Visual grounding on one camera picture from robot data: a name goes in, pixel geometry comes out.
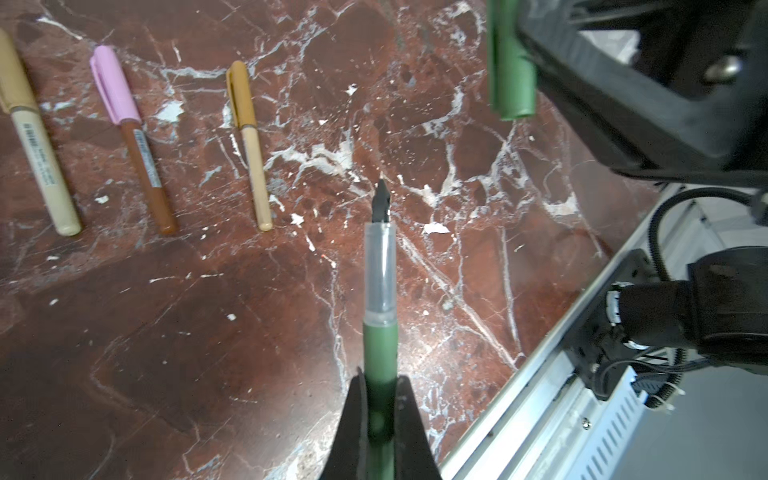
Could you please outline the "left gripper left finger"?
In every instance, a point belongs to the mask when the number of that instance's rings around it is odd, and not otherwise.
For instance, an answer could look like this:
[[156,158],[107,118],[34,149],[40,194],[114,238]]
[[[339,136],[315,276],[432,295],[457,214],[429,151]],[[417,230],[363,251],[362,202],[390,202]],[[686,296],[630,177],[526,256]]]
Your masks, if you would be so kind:
[[361,369],[352,378],[320,480],[367,478],[368,399]]

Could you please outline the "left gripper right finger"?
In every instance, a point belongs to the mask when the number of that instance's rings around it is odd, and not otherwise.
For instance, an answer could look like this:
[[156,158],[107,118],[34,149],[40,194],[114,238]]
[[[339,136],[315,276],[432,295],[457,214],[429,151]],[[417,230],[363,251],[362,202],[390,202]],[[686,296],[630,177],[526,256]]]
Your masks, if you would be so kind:
[[394,406],[394,478],[441,480],[410,379],[399,376]]

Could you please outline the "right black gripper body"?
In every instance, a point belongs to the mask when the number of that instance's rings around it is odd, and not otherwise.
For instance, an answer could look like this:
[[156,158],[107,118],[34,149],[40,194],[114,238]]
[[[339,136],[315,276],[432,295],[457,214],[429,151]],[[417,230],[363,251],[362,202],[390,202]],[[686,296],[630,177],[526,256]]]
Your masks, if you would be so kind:
[[524,1],[540,87],[595,158],[633,179],[767,182],[763,1]]

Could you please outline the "dark green pen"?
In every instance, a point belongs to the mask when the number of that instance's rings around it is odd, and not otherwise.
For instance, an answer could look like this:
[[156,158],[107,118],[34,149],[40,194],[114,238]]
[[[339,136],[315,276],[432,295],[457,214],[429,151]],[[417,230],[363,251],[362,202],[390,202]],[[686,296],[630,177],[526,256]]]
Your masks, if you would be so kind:
[[364,375],[368,403],[366,477],[394,477],[394,401],[397,380],[396,228],[390,192],[379,180],[365,226]]

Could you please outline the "green pen cap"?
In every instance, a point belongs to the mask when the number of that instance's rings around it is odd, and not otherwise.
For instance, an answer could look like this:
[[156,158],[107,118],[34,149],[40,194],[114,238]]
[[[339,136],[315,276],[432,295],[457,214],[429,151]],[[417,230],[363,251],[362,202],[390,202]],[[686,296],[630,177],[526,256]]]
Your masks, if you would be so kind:
[[533,116],[537,70],[518,36],[517,0],[487,1],[489,96],[504,121]]

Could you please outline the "orange brown pen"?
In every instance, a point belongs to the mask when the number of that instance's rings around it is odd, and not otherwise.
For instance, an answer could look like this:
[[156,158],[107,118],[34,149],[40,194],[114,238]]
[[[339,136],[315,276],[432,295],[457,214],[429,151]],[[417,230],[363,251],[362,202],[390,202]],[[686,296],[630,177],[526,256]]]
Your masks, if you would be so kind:
[[249,178],[258,228],[262,232],[268,232],[273,229],[273,220],[269,205],[269,194],[267,191],[258,131],[254,125],[245,125],[241,128],[240,132],[246,160],[248,162]]

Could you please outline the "light green pen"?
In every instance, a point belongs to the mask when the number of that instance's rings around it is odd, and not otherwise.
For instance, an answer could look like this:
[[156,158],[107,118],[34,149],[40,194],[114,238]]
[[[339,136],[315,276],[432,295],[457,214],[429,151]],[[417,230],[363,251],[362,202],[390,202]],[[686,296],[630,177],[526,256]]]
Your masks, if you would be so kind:
[[120,130],[159,232],[162,235],[176,234],[178,225],[141,124],[126,119],[120,123]]

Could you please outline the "ochre pen cap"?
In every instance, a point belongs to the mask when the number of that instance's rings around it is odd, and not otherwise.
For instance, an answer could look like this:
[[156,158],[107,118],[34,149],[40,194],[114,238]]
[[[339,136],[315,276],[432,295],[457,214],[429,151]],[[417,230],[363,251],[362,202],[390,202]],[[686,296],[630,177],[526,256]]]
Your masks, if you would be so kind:
[[233,62],[226,72],[226,82],[233,119],[238,129],[257,125],[249,81],[245,63]]

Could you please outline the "tan pen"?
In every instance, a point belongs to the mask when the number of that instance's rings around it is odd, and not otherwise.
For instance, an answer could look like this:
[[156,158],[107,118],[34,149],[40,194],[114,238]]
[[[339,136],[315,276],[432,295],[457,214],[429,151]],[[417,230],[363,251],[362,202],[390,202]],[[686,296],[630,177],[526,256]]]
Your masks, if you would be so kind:
[[67,237],[79,234],[80,219],[41,116],[16,108],[11,118],[56,232]]

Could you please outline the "tan pen cap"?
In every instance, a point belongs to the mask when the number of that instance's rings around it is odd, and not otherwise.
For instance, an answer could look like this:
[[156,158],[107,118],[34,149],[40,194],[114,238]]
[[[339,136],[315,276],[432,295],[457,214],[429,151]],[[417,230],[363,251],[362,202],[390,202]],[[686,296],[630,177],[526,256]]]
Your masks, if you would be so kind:
[[1,30],[0,37],[2,110],[8,114],[16,108],[26,108],[38,112],[38,103],[11,36],[6,31]]

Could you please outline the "magenta pink pen cap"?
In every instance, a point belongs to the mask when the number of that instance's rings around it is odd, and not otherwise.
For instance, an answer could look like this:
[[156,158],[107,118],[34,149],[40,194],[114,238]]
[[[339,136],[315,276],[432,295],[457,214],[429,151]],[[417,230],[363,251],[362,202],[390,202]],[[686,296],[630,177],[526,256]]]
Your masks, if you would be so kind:
[[114,50],[106,45],[97,46],[89,65],[112,123],[120,125],[126,120],[140,122],[141,116]]

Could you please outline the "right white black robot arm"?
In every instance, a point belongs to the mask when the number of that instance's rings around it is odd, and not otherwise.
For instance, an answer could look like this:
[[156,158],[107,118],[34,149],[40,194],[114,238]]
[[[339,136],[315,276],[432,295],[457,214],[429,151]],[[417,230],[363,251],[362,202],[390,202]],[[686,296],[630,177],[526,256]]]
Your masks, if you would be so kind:
[[[719,197],[767,221],[763,1],[524,1],[515,25],[545,94],[595,158],[631,179],[684,183],[662,205]],[[688,279],[616,302],[628,340],[767,369],[767,251],[731,248]]]

